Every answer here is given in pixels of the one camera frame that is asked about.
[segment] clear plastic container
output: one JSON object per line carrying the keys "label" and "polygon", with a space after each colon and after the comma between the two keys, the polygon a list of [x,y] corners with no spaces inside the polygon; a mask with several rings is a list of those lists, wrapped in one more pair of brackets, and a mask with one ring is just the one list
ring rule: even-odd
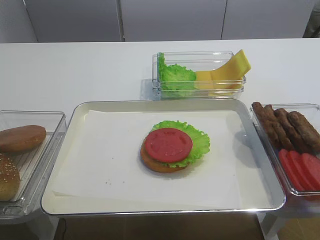
{"label": "clear plastic container", "polygon": [[[297,111],[303,114],[306,119],[314,126],[314,128],[320,133],[320,106],[312,103],[297,103],[297,104],[272,104],[274,110],[284,108],[287,112]],[[265,147],[265,150],[273,164],[273,167],[279,177],[281,184],[287,195],[287,206],[310,206],[316,204],[320,205],[320,191],[298,191],[294,185],[290,182],[280,160],[278,157],[279,150],[275,149],[266,132],[264,131],[261,123],[259,122],[252,107],[250,108],[253,124],[258,132],[258,135]]]}
{"label": "clear plastic container", "polygon": [[[224,65],[234,55],[232,51],[163,52],[166,65],[178,64],[188,70],[211,71]],[[244,91],[246,77],[225,81],[166,81],[158,74],[160,52],[153,56],[152,90],[163,99],[213,98],[235,99]]]}
{"label": "clear plastic container", "polygon": [[46,138],[32,151],[22,154],[6,153],[19,170],[20,186],[10,201],[0,201],[0,219],[26,216],[39,204],[55,163],[56,153],[67,131],[63,112],[0,111],[0,131],[26,125],[44,127]]}

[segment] cabinet door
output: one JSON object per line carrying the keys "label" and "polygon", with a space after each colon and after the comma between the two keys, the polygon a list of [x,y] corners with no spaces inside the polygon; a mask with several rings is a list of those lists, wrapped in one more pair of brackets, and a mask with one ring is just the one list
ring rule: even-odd
{"label": "cabinet door", "polygon": [[0,0],[0,43],[36,43],[22,0]]}
{"label": "cabinet door", "polygon": [[219,40],[226,0],[120,0],[125,41]]}
{"label": "cabinet door", "polygon": [[314,0],[228,0],[222,39],[301,38]]}
{"label": "cabinet door", "polygon": [[39,42],[118,42],[117,0],[25,0]]}

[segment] white wall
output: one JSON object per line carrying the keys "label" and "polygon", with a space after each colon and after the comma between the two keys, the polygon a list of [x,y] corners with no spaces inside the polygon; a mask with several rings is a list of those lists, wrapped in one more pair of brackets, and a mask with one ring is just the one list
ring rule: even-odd
{"label": "white wall", "polygon": [[0,0],[0,43],[35,43],[23,0]]}

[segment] white cabinet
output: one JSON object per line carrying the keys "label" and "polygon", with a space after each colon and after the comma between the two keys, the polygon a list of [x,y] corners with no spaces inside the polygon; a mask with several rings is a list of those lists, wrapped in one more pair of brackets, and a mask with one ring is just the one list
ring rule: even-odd
{"label": "white cabinet", "polygon": [[39,42],[122,40],[117,0],[25,0]]}
{"label": "white cabinet", "polygon": [[120,0],[125,41],[219,40],[227,0]]}
{"label": "white cabinet", "polygon": [[314,0],[228,0],[222,39],[301,38]]}

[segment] burger patty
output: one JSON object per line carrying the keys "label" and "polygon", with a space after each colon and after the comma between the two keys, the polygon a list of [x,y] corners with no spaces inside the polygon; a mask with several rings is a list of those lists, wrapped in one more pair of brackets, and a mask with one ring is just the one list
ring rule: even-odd
{"label": "burger patty", "polygon": [[294,126],[292,126],[291,123],[289,122],[287,117],[288,112],[284,108],[278,108],[274,111],[274,115],[277,117],[279,123],[282,125],[283,129],[285,130],[287,136],[291,140],[295,149],[299,153],[311,154],[313,152],[312,148],[304,142],[301,135],[296,131]]}
{"label": "burger patty", "polygon": [[274,127],[272,126],[272,123],[267,118],[264,107],[261,105],[260,102],[256,101],[252,104],[252,109],[253,109],[256,117],[258,118],[259,122],[261,123],[269,140],[271,141],[271,144],[275,148],[280,149],[282,147],[281,142],[279,140],[279,137],[278,137]]}
{"label": "burger patty", "polygon": [[254,102],[252,109],[276,149],[320,152],[320,134],[301,113],[288,113],[284,108],[273,110],[271,105],[262,107],[259,102]]}
{"label": "burger patty", "polygon": [[310,145],[315,151],[320,152],[320,135],[305,116],[297,111],[292,111],[288,113],[287,117],[305,143]]}
{"label": "burger patty", "polygon": [[295,150],[290,139],[287,137],[286,131],[283,129],[283,127],[279,123],[278,119],[276,118],[272,106],[266,105],[264,107],[264,111],[266,113],[268,120],[271,122],[273,129],[275,130],[276,134],[278,135],[279,140],[280,140],[283,148],[288,151]]}

